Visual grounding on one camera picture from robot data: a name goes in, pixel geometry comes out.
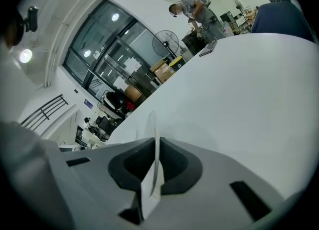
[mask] black handrail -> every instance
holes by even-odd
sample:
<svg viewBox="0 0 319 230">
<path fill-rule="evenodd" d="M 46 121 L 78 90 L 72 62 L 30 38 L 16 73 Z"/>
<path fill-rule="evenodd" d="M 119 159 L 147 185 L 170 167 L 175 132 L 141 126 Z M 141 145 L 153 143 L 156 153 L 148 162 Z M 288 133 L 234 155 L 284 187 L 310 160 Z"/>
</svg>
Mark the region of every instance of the black handrail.
<svg viewBox="0 0 319 230">
<path fill-rule="evenodd" d="M 36 130 L 45 120 L 50 120 L 49 116 L 51 116 L 53 113 L 55 113 L 58 109 L 60 109 L 62 106 L 68 105 L 68 103 L 63 98 L 63 95 L 59 95 L 52 100 L 48 101 L 46 104 L 42 105 L 40 108 L 38 108 L 35 112 L 33 112 L 29 117 L 27 117 L 24 121 L 21 122 L 21 125 L 26 127 L 27 129 L 32 129 L 33 126 L 35 126 L 43 117 L 45 117 L 34 129 Z"/>
</svg>

